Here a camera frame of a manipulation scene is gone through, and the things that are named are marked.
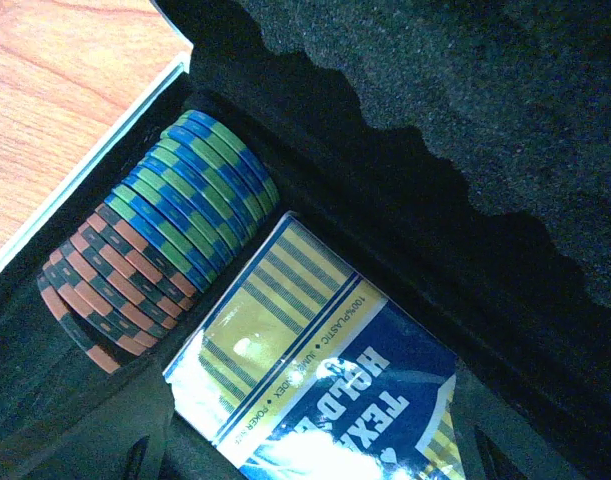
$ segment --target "poker case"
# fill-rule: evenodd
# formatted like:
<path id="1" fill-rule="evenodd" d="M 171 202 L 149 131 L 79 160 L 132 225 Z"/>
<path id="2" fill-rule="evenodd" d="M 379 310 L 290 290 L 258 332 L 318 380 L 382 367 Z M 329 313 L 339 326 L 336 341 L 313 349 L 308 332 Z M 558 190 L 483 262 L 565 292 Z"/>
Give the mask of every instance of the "poker case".
<path id="1" fill-rule="evenodd" d="M 173 399 L 156 372 L 289 209 L 452 349 L 463 378 L 493 392 L 472 395 L 483 402 L 472 411 L 499 402 L 579 471 L 611 478 L 611 310 L 589 300 L 580 269 L 557 253 L 543 225 L 527 214 L 478 213 L 463 177 L 428 152 L 421 131 L 368 127 L 341 73 L 316 67 L 304 53 L 270 53 L 235 2 L 158 7 L 193 43 L 191 60 L 172 65 L 122 119 L 0 272 L 0 466 L 7 459 L 14 472 L 36 478 L 157 478 L 159 469 L 161 478 L 238 475 L 187 424 L 171 420 Z M 188 108 L 243 139 L 282 204 L 187 319 L 108 380 L 59 330 L 34 277 Z M 535 449 L 503 416 L 482 425 L 463 415 L 470 471 L 483 466 L 490 478 L 510 478 L 503 468 L 519 461 L 511 450 Z M 103 434 L 86 434 L 85 422 Z M 455 428 L 459 435 L 456 420 Z M 27 441 L 44 429 L 63 433 Z M 504 439 L 490 440 L 487 431 Z"/>

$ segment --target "wood grain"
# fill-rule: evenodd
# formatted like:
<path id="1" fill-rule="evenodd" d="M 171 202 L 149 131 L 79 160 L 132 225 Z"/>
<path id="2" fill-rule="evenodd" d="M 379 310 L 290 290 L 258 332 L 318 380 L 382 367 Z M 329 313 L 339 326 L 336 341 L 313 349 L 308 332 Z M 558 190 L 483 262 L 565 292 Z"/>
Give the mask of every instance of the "wood grain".
<path id="1" fill-rule="evenodd" d="M 0 249 L 183 50 L 146 0 L 0 1 Z"/>

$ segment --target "blue and yellow card box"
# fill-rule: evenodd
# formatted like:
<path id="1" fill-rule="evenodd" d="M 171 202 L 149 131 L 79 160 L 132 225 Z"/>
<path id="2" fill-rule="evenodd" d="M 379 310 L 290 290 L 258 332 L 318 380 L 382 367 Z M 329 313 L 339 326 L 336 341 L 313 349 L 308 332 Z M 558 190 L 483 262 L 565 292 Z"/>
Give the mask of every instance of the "blue and yellow card box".
<path id="1" fill-rule="evenodd" d="M 455 362 L 288 213 L 165 378 L 250 479 L 461 480 Z"/>

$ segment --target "black foam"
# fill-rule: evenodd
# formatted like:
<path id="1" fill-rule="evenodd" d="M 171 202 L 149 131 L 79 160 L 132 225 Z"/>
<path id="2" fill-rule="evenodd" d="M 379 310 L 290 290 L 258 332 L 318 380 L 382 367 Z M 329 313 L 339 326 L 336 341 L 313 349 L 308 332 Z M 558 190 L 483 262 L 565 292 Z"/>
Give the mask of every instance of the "black foam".
<path id="1" fill-rule="evenodd" d="M 272 52 L 341 71 L 368 125 L 418 127 L 480 212 L 540 219 L 611 307 L 611 1 L 238 3 Z"/>

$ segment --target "poker chip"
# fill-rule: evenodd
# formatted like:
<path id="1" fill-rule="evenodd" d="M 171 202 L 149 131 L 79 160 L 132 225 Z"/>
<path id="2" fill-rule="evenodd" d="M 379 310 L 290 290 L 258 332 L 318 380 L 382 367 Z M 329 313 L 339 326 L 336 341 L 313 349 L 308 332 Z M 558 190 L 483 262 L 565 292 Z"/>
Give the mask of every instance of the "poker chip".
<path id="1" fill-rule="evenodd" d="M 178 318 L 181 308 L 188 310 L 192 306 L 193 302 L 178 287 L 96 213 L 78 228 L 78 233 L 104 260 L 169 315 Z"/>
<path id="2" fill-rule="evenodd" d="M 90 304 L 87 303 L 63 277 L 61 277 L 54 265 L 50 262 L 46 263 L 43 265 L 43 272 L 49 280 L 49 283 L 58 292 L 58 295 L 63 298 L 78 315 L 84 318 L 101 334 L 133 355 L 139 356 L 145 351 L 143 345 L 135 342 L 117 329 L 112 323 L 106 321 L 105 318 L 96 313 Z"/>
<path id="3" fill-rule="evenodd" d="M 105 220 L 112 228 L 118 232 L 136 251 L 142 254 L 154 267 L 153 275 L 161 275 L 169 279 L 181 293 L 190 299 L 195 298 L 198 291 L 196 287 L 156 248 L 140 235 L 132 226 L 127 223 L 117 212 L 106 204 L 101 204 L 96 208 L 96 213 Z M 172 295 L 173 289 L 166 289 L 165 292 Z"/>
<path id="4" fill-rule="evenodd" d="M 127 202 L 111 193 L 105 198 L 109 205 L 125 221 L 127 221 L 149 243 L 155 246 L 169 262 L 178 269 L 201 293 L 207 290 L 209 283 L 205 277 L 178 251 L 150 222 L 139 215 Z"/>
<path id="5" fill-rule="evenodd" d="M 183 256 L 200 272 L 209 285 L 216 278 L 216 271 L 207 258 L 199 252 L 187 238 L 178 231 L 158 210 L 126 185 L 117 185 L 112 190 L 140 214 L 152 227 L 157 229 L 166 240 L 178 249 Z"/>
<path id="6" fill-rule="evenodd" d="M 240 139 L 188 111 L 73 226 L 36 285 L 65 333 L 112 373 L 127 361 L 121 351 L 139 356 L 165 338 L 277 204 Z"/>
<path id="7" fill-rule="evenodd" d="M 243 143 L 243 141 L 238 138 L 234 132 L 215 118 L 212 118 L 206 113 L 199 112 L 197 110 L 188 110 L 180 116 L 179 121 L 184 119 L 194 120 L 209 128 L 213 135 L 223 140 L 223 142 L 234 150 L 239 158 L 249 167 L 257 180 L 263 185 L 265 191 L 272 201 L 272 205 L 274 207 L 278 205 L 279 195 L 274 181 L 270 178 L 267 170 L 260 160 L 256 158 L 256 155 L 254 155 L 252 151 L 247 148 L 247 145 L 245 145 L 245 143 Z"/>
<path id="8" fill-rule="evenodd" d="M 74 291 L 85 300 L 96 313 L 111 323 L 119 331 L 123 332 L 130 339 L 142 345 L 144 348 L 152 347 L 156 344 L 156 338 L 138 328 L 130 322 L 122 312 L 115 309 L 111 303 L 103 298 L 76 269 L 67 261 L 60 250 L 54 250 L 50 254 L 50 262 L 56 268 L 59 275 L 74 289 Z"/>
<path id="9" fill-rule="evenodd" d="M 274 205 L 272 205 L 272 200 L 269 198 L 269 194 L 265 190 L 265 187 L 232 147 L 225 143 L 219 136 L 214 135 L 209 128 L 189 117 L 178 120 L 174 125 L 189 130 L 192 134 L 212 147 L 215 152 L 218 152 L 226 162 L 226 165 L 216 168 L 216 170 L 219 174 L 223 172 L 233 178 L 239 178 L 243 182 L 248 190 L 254 194 L 257 202 L 263 209 L 263 218 L 266 218 L 272 212 Z"/>
<path id="10" fill-rule="evenodd" d="M 232 255 L 236 255 L 241 249 L 241 243 L 233 230 L 225 222 L 223 217 L 212 207 L 212 205 L 201 195 L 192 185 L 185 181 L 175 171 L 165 165 L 163 162 L 156 158 L 146 156 L 139 166 L 147 168 L 152 172 L 158 174 L 163 180 L 175 190 L 176 196 L 184 198 L 191 208 L 196 212 L 200 212 L 209 225 L 218 232 L 219 236 L 223 240 Z"/>
<path id="11" fill-rule="evenodd" d="M 242 245 L 245 245 L 247 240 L 249 240 L 247 230 L 243 227 L 234 210 L 232 210 L 232 207 L 230 207 L 223 196 L 208 184 L 201 175 L 197 174 L 186 163 L 177 160 L 174 154 L 162 148 L 152 148 L 147 152 L 146 158 L 150 160 L 150 163 L 151 160 L 157 161 L 180 175 L 205 200 L 203 203 L 206 205 L 204 205 L 201 211 L 209 217 L 214 217 L 215 214 L 220 216 L 232 232 L 234 232 L 234 235 L 236 235 L 239 249 Z"/>
<path id="12" fill-rule="evenodd" d="M 36 278 L 36 283 L 43 302 L 45 302 L 45 305 L 52 315 L 54 315 L 56 321 L 63 327 L 65 333 L 74 340 L 76 345 L 78 345 L 96 365 L 107 373 L 113 373 L 120 368 L 120 364 L 113 355 L 102 346 L 96 344 L 94 340 L 78 326 L 74 315 L 58 296 L 58 292 L 50 285 L 45 275 L 39 275 Z"/>
<path id="13" fill-rule="evenodd" d="M 203 236 L 208 244 L 214 249 L 214 251 L 221 258 L 222 263 L 220 268 L 225 268 L 229 262 L 232 261 L 232 253 L 225 241 L 221 238 L 214 227 L 210 225 L 207 219 L 202 213 L 198 212 L 184 197 L 182 197 L 170 184 L 167 183 L 163 178 L 159 177 L 156 173 L 152 172 L 148 168 L 137 166 L 132 170 L 125 180 L 130 186 L 134 186 L 134 178 L 144 182 L 153 188 L 156 193 L 160 194 L 169 204 L 174 207 L 176 212 L 180 212 L 181 215 L 190 223 L 192 227 L 196 229 L 198 234 Z M 184 228 L 181 225 L 182 221 L 177 225 L 179 228 Z"/>
<path id="14" fill-rule="evenodd" d="M 156 146 L 175 154 L 201 174 L 228 201 L 238 219 L 248 226 L 250 236 L 256 233 L 257 224 L 263 220 L 258 200 L 212 147 L 178 126 L 164 130 Z"/>

